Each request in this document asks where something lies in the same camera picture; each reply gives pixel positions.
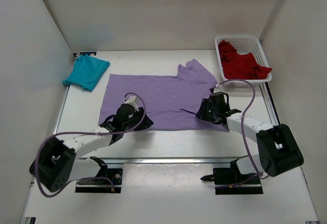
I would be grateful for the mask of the lilac t shirt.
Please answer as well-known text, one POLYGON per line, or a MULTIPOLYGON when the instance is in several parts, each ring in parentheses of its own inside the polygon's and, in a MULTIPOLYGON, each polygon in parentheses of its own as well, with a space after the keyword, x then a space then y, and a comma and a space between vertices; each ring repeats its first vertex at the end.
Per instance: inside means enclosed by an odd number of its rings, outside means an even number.
POLYGON ((208 98, 216 78, 197 60, 178 65, 176 76, 111 74, 100 109, 99 123, 114 115, 128 92, 141 96, 146 115, 153 121, 151 131, 213 130, 221 125, 197 119, 201 102, 208 98))

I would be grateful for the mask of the teal t shirt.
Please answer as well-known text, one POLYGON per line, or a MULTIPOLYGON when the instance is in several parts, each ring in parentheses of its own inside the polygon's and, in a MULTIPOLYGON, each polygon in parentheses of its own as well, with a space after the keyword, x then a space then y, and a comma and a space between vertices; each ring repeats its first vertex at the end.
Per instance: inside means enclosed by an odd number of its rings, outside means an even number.
POLYGON ((70 75, 62 83, 64 85, 77 85, 92 92, 109 66, 109 61, 90 55, 80 55, 75 59, 70 75))

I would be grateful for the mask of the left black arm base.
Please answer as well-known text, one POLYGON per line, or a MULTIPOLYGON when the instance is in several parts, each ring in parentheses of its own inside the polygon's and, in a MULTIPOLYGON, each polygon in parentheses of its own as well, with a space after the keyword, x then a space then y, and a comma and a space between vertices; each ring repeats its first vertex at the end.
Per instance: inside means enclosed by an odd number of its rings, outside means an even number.
POLYGON ((95 156, 83 160, 92 165, 83 166, 87 175, 76 181, 75 193, 121 193, 123 164, 107 163, 95 156))

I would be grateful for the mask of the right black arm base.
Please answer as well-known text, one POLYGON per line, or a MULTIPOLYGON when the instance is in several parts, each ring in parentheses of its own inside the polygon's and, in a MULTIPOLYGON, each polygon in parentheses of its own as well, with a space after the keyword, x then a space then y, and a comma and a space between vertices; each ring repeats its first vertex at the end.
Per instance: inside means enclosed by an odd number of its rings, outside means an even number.
POLYGON ((263 194, 260 177, 257 173, 242 174, 237 160, 229 167, 214 167, 211 175, 200 178, 202 182, 213 182, 215 195, 256 195, 263 194))

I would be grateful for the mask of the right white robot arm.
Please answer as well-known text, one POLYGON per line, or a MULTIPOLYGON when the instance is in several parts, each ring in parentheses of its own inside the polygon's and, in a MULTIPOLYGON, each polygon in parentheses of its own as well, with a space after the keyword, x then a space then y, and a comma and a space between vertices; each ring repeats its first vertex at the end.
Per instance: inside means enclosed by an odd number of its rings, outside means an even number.
POLYGON ((250 173, 275 177, 304 164, 303 155, 287 125, 263 123, 246 116, 245 112, 231 109, 228 95, 223 92, 204 98, 196 117, 242 135, 248 155, 237 159, 236 166, 229 171, 235 183, 243 182, 250 173), (257 144, 258 154, 249 152, 247 139, 257 144))

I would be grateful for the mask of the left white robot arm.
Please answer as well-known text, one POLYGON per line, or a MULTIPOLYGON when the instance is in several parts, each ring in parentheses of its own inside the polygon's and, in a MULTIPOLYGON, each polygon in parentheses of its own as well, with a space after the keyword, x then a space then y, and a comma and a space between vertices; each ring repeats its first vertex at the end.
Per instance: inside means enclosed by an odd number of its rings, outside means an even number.
POLYGON ((91 180, 114 183, 107 176, 105 163, 96 156, 85 155, 111 146, 126 133, 145 130, 153 125, 146 115, 146 106, 123 103, 91 132, 61 132, 45 139, 30 166, 30 173, 43 196, 57 196, 72 181, 91 180))

